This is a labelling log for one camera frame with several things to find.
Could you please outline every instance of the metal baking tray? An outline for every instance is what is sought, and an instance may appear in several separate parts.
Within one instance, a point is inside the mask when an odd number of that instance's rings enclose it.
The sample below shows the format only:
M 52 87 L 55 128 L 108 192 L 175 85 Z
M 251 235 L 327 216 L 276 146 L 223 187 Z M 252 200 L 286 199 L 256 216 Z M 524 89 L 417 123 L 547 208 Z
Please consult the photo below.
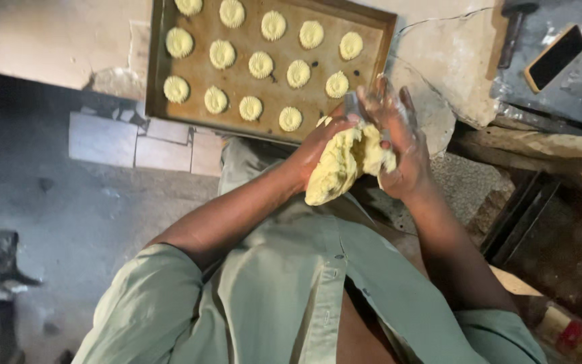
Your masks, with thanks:
M 219 131 L 282 143 L 299 144 L 315 127 L 318 119 L 343 99 L 329 98 L 325 92 L 328 77 L 342 70 L 350 89 L 369 85 L 383 72 L 397 16 L 348 1 L 334 0 L 240 0 L 246 20 L 237 29 L 229 29 L 219 20 L 219 0 L 206 0 L 201 12 L 186 17 L 174 0 L 155 0 L 152 14 L 150 65 L 145 113 L 150 117 L 178 120 Z M 262 17 L 276 10 L 287 20 L 287 30 L 277 41 L 267 41 L 260 31 Z M 305 50 L 298 38 L 306 20 L 317 20 L 325 29 L 321 45 Z M 167 31 L 177 26 L 194 38 L 192 53 L 173 59 L 166 50 Z M 340 39 L 350 31 L 363 38 L 363 51 L 353 60 L 344 61 L 339 53 Z M 235 63 L 216 70 L 209 61 L 209 47 L 216 39 L 228 40 L 235 48 Z M 271 55 L 274 69 L 270 77 L 257 80 L 248 70 L 248 60 L 256 51 Z M 287 83 L 287 68 L 295 60 L 311 67 L 306 85 L 292 89 Z M 190 85 L 190 97 L 184 103 L 169 102 L 163 83 L 170 75 L 180 76 Z M 213 115 L 206 110 L 204 94 L 210 86 L 228 96 L 226 111 Z M 248 122 L 239 116 L 239 102 L 244 96 L 256 96 L 263 103 L 259 120 Z M 279 114 L 293 106 L 303 115 L 301 126 L 292 132 L 279 126 Z

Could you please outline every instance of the shirt sleeve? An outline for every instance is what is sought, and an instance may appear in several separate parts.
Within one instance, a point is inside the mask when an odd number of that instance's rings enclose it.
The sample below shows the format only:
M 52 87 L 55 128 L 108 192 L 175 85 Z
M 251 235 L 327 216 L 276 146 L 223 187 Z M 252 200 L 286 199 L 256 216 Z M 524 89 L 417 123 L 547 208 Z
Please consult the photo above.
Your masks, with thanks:
M 179 249 L 152 245 L 127 262 L 98 303 L 73 363 L 166 363 L 188 333 L 201 271 Z
M 522 319 L 503 310 L 455 312 L 466 339 L 490 364 L 546 364 L 547 360 Z

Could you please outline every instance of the hand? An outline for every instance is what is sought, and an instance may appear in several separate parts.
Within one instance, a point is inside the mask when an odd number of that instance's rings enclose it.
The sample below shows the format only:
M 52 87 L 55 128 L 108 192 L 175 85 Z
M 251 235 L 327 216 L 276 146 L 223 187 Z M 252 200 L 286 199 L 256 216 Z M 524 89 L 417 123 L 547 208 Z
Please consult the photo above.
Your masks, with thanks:
M 433 191 L 435 182 L 425 134 L 417 127 L 415 106 L 408 88 L 402 87 L 397 95 L 387 79 L 379 77 L 373 93 L 359 87 L 357 94 L 368 116 L 377 126 L 390 131 L 391 142 L 382 141 L 381 147 L 392 148 L 396 153 L 397 168 L 389 173 L 381 171 L 380 183 L 384 191 L 407 204 Z
M 355 127 L 358 122 L 348 121 L 344 117 L 344 105 L 341 103 L 334 111 L 329 113 L 333 120 L 329 125 L 321 124 L 315 128 L 283 163 L 293 176 L 297 176 L 297 185 L 300 191 L 306 191 L 311 173 L 318 166 L 320 156 L 323 154 L 327 142 L 337 133 Z

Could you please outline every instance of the shirt placket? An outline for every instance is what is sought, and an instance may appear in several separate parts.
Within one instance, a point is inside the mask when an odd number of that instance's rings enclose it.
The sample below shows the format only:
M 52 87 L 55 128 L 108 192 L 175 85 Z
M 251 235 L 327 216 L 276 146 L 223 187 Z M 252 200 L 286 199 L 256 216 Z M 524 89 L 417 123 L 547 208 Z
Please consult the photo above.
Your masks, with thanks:
M 317 282 L 314 310 L 301 363 L 335 363 L 347 256 L 343 251 L 340 233 L 332 236 L 335 238 L 326 242 L 325 263 Z

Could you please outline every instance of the cookie dough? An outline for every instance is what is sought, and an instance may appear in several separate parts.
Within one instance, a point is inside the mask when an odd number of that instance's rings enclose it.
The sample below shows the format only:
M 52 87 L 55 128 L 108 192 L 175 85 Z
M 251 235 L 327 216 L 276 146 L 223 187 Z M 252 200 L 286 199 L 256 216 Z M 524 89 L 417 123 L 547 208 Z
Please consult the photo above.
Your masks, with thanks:
M 340 55 L 344 60 L 353 60 L 363 50 L 363 38 L 357 32 L 349 32 L 340 40 Z
M 246 121 L 253 121 L 262 115 L 262 102 L 255 96 L 246 96 L 239 102 L 239 115 Z
M 181 28 L 172 28 L 167 32 L 167 52 L 174 58 L 183 58 L 190 54 L 194 41 L 190 33 Z
M 364 173 L 378 177 L 381 168 L 395 170 L 396 156 L 381 148 L 381 138 L 376 126 L 364 121 L 336 134 L 311 173 L 304 202 L 322 205 L 344 194 Z
M 217 87 L 210 87 L 204 96 L 206 109 L 212 114 L 219 114 L 226 109 L 228 98 L 226 94 Z
M 185 16 L 193 16 L 201 11 L 202 0 L 174 0 L 176 7 Z
M 190 95 L 190 87 L 188 83 L 178 76 L 170 76 L 163 84 L 163 92 L 165 92 L 168 100 L 175 103 L 182 103 Z
M 273 60 L 265 52 L 255 52 L 248 60 L 248 70 L 256 79 L 264 79 L 273 71 Z
M 325 123 L 325 126 L 329 125 L 329 123 L 331 122 L 331 120 L 333 120 L 332 117 L 329 117 L 327 115 L 321 117 L 320 119 L 318 119 L 318 124 L 316 125 L 316 128 L 320 126 L 320 124 L 322 124 L 323 122 Z
M 238 0 L 223 0 L 219 7 L 219 19 L 228 28 L 239 28 L 246 18 L 244 6 Z
M 302 114 L 296 108 L 287 106 L 280 113 L 280 128 L 284 131 L 294 131 L 302 124 Z
M 295 89 L 303 87 L 310 77 L 311 69 L 303 60 L 293 61 L 287 70 L 287 82 Z
M 348 89 L 349 80 L 342 70 L 339 70 L 338 72 L 329 76 L 329 79 L 327 79 L 327 85 L 325 85 L 325 91 L 331 98 L 343 97 Z
M 226 69 L 235 62 L 235 49 L 227 40 L 216 40 L 210 45 L 210 62 L 216 69 Z
M 318 21 L 305 21 L 300 29 L 300 44 L 305 49 L 313 49 L 323 42 L 325 31 Z
M 271 10 L 262 18 L 262 35 L 270 41 L 280 39 L 287 29 L 287 21 L 282 14 Z

